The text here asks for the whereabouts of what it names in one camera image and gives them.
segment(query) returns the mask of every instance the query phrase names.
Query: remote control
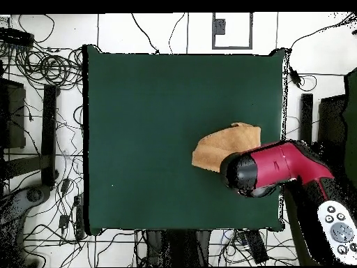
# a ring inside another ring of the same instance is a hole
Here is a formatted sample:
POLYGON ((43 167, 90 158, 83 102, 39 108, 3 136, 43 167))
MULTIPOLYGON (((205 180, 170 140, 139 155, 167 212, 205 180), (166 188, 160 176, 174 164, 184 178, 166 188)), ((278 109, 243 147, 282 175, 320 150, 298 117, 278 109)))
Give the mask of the remote control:
POLYGON ((347 209, 329 200, 319 206, 317 216, 337 260, 357 265, 357 229, 347 209))

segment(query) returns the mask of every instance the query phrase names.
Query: tan cloth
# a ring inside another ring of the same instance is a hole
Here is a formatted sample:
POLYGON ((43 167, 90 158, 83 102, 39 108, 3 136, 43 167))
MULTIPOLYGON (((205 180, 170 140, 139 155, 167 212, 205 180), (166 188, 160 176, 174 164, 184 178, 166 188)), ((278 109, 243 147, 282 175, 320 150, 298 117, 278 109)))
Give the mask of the tan cloth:
POLYGON ((260 127, 242 122, 231 124, 217 133, 207 135, 198 142, 192 153, 192 165, 220 172, 220 164, 234 152, 244 152, 260 146, 260 127))

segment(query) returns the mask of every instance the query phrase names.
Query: black line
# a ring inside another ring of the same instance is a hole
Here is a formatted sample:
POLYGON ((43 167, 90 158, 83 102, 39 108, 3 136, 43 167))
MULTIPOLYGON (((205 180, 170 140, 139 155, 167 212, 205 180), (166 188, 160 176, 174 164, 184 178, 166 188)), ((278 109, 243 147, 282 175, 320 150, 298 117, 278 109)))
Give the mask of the black line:
MULTIPOLYGON (((10 19, 8 18, 8 28, 10 28, 10 19)), ((8 64, 11 65, 11 51, 10 47, 8 49, 8 64)), ((8 79, 10 80, 10 66, 8 67, 8 79)), ((10 179, 8 179, 8 190, 10 193, 10 179)))
POLYGON ((99 13, 97 14, 97 47, 99 47, 99 13))
MULTIPOLYGON (((24 156, 35 156, 38 155, 37 153, 12 153, 12 152, 8 152, 8 153, 4 153, 5 155, 24 155, 24 156)), ((83 157, 82 154, 64 154, 65 157, 83 157)))
POLYGON ((190 23, 190 13, 187 13, 187 34, 186 34, 186 54, 188 54, 188 24, 190 23))
POLYGON ((278 48, 279 11, 276 13, 275 49, 278 48))
MULTIPOLYGON (((61 240, 60 239, 25 239, 24 241, 48 241, 48 242, 60 242, 61 240)), ((78 241, 80 243, 84 242, 84 243, 92 243, 94 244, 95 242, 94 241, 87 241, 87 240, 80 240, 78 241)), ((98 241, 97 240, 97 243, 98 242, 105 242, 105 243, 113 243, 113 244, 134 244, 135 242, 134 241, 107 241, 107 240, 103 240, 103 241, 98 241)))

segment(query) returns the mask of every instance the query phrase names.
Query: green cloth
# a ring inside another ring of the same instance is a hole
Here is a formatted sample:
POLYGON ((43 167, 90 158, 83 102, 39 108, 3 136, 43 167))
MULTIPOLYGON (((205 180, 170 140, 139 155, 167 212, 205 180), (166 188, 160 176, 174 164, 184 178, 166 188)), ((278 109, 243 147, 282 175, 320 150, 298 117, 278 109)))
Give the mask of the green cloth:
POLYGON ((91 229, 281 229, 278 191, 248 199, 191 164, 204 136, 245 122, 278 141, 284 50, 102 54, 88 46, 91 229))
POLYGON ((348 103, 343 117, 347 124, 344 167, 347 177, 357 188, 357 68, 347 76, 348 103))

